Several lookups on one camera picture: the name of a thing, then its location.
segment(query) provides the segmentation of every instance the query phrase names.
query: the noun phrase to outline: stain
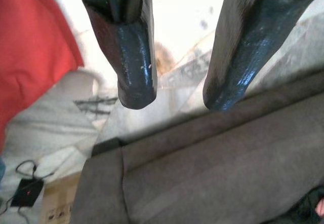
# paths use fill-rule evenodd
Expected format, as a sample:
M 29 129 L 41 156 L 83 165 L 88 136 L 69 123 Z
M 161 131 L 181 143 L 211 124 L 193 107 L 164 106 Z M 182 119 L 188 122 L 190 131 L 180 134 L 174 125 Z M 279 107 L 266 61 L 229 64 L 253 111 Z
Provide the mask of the stain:
M 202 21 L 200 22 L 200 26 L 201 26 L 204 30 L 206 30 L 206 29 L 208 28 L 208 23 L 207 23 L 205 20 L 202 20 Z
M 155 63 L 159 75 L 171 71 L 176 65 L 171 52 L 165 48 L 161 43 L 156 42 L 155 46 Z

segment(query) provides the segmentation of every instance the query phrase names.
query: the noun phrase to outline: gray upholstery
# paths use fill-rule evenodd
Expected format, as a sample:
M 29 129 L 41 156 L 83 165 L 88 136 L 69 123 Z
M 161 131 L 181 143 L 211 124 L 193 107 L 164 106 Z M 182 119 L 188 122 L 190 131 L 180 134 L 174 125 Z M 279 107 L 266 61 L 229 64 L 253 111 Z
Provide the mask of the gray upholstery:
M 324 177 L 324 72 L 89 159 L 73 224 L 257 224 Z

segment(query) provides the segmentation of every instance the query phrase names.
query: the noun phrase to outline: red fabric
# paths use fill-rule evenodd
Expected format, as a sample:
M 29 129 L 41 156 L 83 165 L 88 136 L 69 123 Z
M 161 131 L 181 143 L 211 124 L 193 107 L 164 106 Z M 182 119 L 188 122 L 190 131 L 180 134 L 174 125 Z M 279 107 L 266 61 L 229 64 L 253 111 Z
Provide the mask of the red fabric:
M 0 153 L 7 122 L 82 65 L 54 0 L 0 0 Z

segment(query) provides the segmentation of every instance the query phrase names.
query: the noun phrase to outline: skin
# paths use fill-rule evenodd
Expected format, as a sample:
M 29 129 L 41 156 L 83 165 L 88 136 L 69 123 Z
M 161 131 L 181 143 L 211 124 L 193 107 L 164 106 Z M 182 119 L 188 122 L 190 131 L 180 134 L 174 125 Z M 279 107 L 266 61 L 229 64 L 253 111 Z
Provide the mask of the skin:
M 324 217 L 324 199 L 321 199 L 321 201 L 319 201 L 315 211 L 320 217 Z

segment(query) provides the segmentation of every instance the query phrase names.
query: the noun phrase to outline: black cable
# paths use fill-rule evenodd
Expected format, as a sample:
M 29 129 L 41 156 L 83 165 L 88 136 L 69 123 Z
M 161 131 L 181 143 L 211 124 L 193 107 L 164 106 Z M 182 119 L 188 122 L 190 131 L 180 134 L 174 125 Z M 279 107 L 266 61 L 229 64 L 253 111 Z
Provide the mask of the black cable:
M 28 163 L 28 162 L 30 162 L 30 163 L 32 163 L 32 164 L 34 165 L 33 168 L 32 168 L 32 175 L 30 175 L 30 174 L 28 174 L 28 173 L 24 173 L 24 172 L 19 171 L 19 168 L 20 168 L 22 165 L 24 165 L 24 164 L 26 164 L 26 163 Z M 36 164 L 36 162 L 33 161 L 33 160 L 26 160 L 26 161 L 23 161 L 22 163 L 20 163 L 20 164 L 16 167 L 16 173 L 19 173 L 19 174 L 24 175 L 24 176 L 27 176 L 27 177 L 32 177 L 33 179 L 35 179 L 35 171 L 36 171 L 36 170 L 37 170 L 37 164 Z
M 7 202 L 6 202 L 6 208 L 4 209 L 4 211 L 3 212 L 1 212 L 0 213 L 0 215 L 3 215 L 3 214 L 5 214 L 6 213 L 6 211 L 8 210 L 8 208 L 9 208 L 9 202 L 12 200 L 14 198 L 14 196 L 13 197 L 11 197 L 9 200 L 7 200 Z
M 20 208 L 21 208 L 21 207 L 18 208 L 18 215 L 20 215 L 22 218 L 24 218 L 27 224 L 30 224 L 27 215 L 25 215 L 24 213 L 22 213 L 22 212 L 20 211 Z

